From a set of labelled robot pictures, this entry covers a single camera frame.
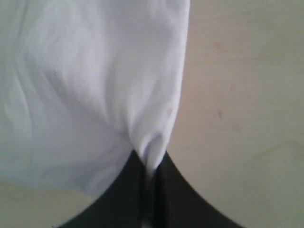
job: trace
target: beige wall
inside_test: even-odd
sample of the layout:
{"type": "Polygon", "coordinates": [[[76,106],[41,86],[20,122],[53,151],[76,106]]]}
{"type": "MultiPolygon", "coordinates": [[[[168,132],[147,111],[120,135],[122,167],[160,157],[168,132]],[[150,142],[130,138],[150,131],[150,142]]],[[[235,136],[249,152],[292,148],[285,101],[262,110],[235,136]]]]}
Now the beige wall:
{"type": "Polygon", "coordinates": [[[169,152],[249,228],[304,227],[304,1],[193,0],[169,152]]]}

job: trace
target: white fabric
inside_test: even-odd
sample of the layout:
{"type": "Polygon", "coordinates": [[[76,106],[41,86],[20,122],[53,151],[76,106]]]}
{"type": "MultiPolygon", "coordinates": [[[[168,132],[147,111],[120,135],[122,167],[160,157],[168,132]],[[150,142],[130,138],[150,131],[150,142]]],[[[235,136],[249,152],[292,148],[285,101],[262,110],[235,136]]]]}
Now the white fabric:
{"type": "Polygon", "coordinates": [[[101,194],[161,162],[189,0],[0,0],[0,181],[101,194]]]}

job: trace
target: wrinkled fabric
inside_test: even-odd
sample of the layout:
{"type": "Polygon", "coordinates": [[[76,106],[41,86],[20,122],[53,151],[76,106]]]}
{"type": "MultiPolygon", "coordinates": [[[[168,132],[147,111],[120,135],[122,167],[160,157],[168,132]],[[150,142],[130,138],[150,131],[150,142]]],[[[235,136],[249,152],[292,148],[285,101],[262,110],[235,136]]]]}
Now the wrinkled fabric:
{"type": "Polygon", "coordinates": [[[0,0],[0,181],[99,195],[176,118],[189,0],[0,0]]]}

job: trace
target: beige background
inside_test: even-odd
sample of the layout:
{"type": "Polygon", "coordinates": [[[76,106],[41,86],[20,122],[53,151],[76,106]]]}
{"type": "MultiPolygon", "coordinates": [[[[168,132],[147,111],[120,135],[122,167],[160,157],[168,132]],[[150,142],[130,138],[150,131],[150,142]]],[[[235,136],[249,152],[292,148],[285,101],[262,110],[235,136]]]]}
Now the beige background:
{"type": "MultiPolygon", "coordinates": [[[[303,118],[304,1],[193,0],[169,152],[201,196],[247,228],[303,228],[303,118]]],[[[0,185],[0,226],[55,226],[92,200],[0,185]]]]}

